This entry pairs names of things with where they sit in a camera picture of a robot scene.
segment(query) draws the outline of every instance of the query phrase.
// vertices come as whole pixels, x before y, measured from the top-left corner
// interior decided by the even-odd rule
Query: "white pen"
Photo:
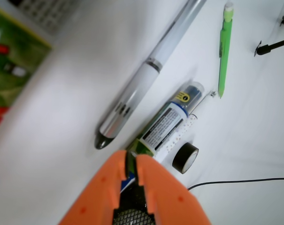
[[[205,1],[189,0],[150,56],[140,66],[114,109],[102,123],[95,140],[97,149],[106,147],[118,135],[132,112],[154,83],[162,67],[190,27]]]

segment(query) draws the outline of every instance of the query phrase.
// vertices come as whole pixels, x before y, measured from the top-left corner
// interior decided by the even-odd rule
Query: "black wire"
[[[199,187],[199,186],[202,186],[202,185],[207,185],[207,184],[248,183],[248,182],[259,182],[259,181],[269,181],[269,180],[284,180],[284,177],[283,178],[257,179],[257,180],[230,180],[230,181],[205,182],[205,183],[193,185],[192,187],[189,187],[188,190],[191,190],[195,187]]]

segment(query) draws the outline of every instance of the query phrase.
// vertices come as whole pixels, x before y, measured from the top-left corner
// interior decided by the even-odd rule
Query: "black mesh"
[[[113,225],[155,225],[154,216],[147,213],[144,187],[132,183],[121,193]]]
[[[113,225],[155,225],[152,218],[140,210],[126,210],[114,219]]]

